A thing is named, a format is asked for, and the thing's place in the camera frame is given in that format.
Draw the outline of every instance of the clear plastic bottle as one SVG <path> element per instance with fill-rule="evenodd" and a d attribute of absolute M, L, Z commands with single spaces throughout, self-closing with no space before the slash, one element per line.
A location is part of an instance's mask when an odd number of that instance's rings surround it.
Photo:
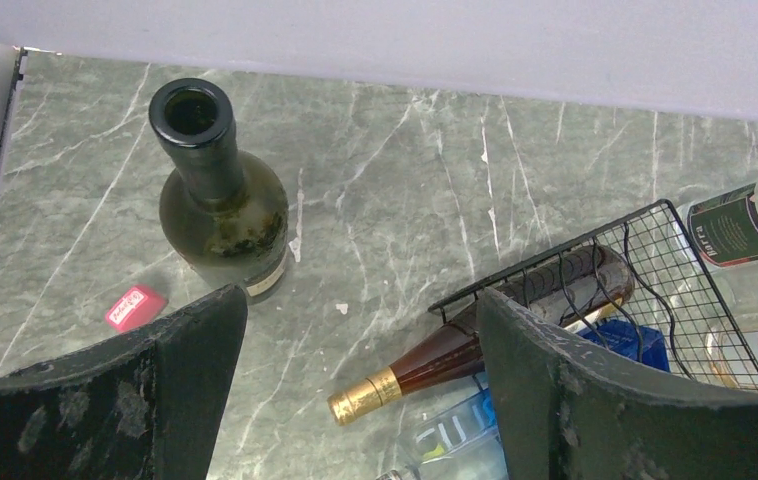
<path fill-rule="evenodd" d="M 710 271 L 758 260 L 758 180 L 677 211 Z M 694 260 L 682 231 L 678 247 Z"/>
<path fill-rule="evenodd" d="M 679 312 L 678 345 L 685 354 L 704 353 L 701 358 L 686 359 L 702 368 L 709 381 L 733 388 L 758 390 L 758 262 L 712 275 L 741 336 L 726 320 L 720 303 L 715 301 L 708 278 L 699 275 L 683 282 L 671 297 L 671 305 Z M 688 321 L 703 318 L 706 321 Z M 747 352 L 745 345 L 752 352 Z"/>
<path fill-rule="evenodd" d="M 488 389 L 407 429 L 397 447 L 404 464 L 376 480 L 508 479 Z"/>

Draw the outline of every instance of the bottle neck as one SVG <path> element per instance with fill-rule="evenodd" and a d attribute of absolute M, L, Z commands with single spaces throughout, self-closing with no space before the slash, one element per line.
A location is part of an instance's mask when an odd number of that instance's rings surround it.
<path fill-rule="evenodd" d="M 194 78 L 164 85 L 153 96 L 149 120 L 198 204 L 215 208 L 244 190 L 232 106 L 216 85 Z"/>

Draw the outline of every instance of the pink label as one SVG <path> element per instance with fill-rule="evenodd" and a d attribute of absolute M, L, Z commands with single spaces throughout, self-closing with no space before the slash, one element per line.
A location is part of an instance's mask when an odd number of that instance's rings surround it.
<path fill-rule="evenodd" d="M 114 309 L 108 313 L 108 320 L 115 325 L 120 325 L 144 300 L 146 300 L 146 296 L 137 290 L 126 293 Z"/>

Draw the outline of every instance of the brown glass bottle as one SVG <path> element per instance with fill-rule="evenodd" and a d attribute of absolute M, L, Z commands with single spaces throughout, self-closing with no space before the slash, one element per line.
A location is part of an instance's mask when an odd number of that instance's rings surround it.
<path fill-rule="evenodd" d="M 211 286 L 265 298 L 286 263 L 288 199 L 276 173 L 237 147 L 226 94 L 196 78 L 161 87 L 149 120 L 176 169 L 161 191 L 167 240 Z"/>
<path fill-rule="evenodd" d="M 612 302 L 622 304 L 634 291 L 628 265 L 607 247 L 580 247 L 564 255 L 562 277 L 559 270 L 554 260 L 496 288 L 563 327 L 611 314 Z M 335 421 L 346 425 L 409 393 L 484 371 L 478 331 L 473 302 L 388 367 L 330 396 Z"/>

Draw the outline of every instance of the black label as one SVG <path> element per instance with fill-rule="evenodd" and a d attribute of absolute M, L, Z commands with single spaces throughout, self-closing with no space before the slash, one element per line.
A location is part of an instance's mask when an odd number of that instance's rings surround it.
<path fill-rule="evenodd" d="M 686 225 L 703 259 L 720 267 L 758 260 L 756 184 L 688 209 Z"/>

